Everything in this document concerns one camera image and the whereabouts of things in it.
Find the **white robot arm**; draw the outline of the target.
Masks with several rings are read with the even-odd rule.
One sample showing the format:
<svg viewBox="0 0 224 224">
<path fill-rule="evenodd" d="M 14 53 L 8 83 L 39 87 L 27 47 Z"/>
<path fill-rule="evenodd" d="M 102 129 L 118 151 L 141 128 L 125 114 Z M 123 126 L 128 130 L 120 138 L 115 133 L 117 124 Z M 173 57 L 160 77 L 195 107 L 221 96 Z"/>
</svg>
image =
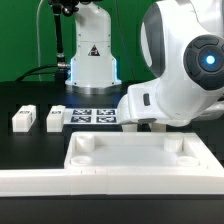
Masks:
<svg viewBox="0 0 224 224">
<path fill-rule="evenodd" d="M 223 0 L 159 0 L 146 11 L 140 49 L 155 79 L 128 87 L 117 107 L 125 131 L 139 124 L 188 125 L 224 115 Z M 96 4 L 78 4 L 77 50 L 70 89 L 91 94 L 121 83 L 111 54 L 111 19 Z"/>
</svg>

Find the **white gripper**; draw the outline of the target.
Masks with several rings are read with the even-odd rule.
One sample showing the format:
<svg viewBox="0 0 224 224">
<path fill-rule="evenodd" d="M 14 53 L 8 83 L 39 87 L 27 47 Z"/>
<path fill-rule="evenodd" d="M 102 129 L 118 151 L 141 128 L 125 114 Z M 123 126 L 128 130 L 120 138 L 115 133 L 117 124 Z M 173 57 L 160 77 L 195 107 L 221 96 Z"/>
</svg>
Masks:
<svg viewBox="0 0 224 224">
<path fill-rule="evenodd" d="M 171 125 L 174 118 L 163 108 L 162 101 L 173 88 L 172 82 L 165 79 L 133 84 L 128 87 L 117 106 L 117 121 L 123 132 L 136 132 L 136 124 L 152 124 L 152 132 L 166 132 L 166 125 Z"/>
</svg>

